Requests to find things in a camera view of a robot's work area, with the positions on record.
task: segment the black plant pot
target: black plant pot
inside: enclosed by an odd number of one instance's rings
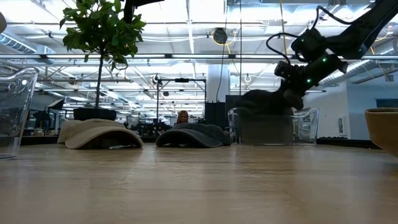
[[[73,110],[75,120],[85,121],[88,119],[107,119],[114,121],[116,119],[116,111],[95,108],[77,108]]]

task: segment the clear glass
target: clear glass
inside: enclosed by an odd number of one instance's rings
[[[293,116],[251,116],[239,108],[228,112],[229,133],[235,144],[316,145],[319,109]]]
[[[27,67],[0,76],[0,159],[18,153],[38,74]]]

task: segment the table surface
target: table surface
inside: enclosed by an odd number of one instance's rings
[[[0,223],[398,223],[398,159],[333,146],[77,151],[0,161]]]

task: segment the person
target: person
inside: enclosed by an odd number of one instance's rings
[[[188,122],[188,112],[184,110],[178,112],[177,124],[182,124],[187,122]]]

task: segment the gray cloth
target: gray cloth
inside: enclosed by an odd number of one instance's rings
[[[156,139],[157,146],[185,145],[188,147],[219,147],[231,145],[229,133],[220,127],[183,123],[175,125]]]

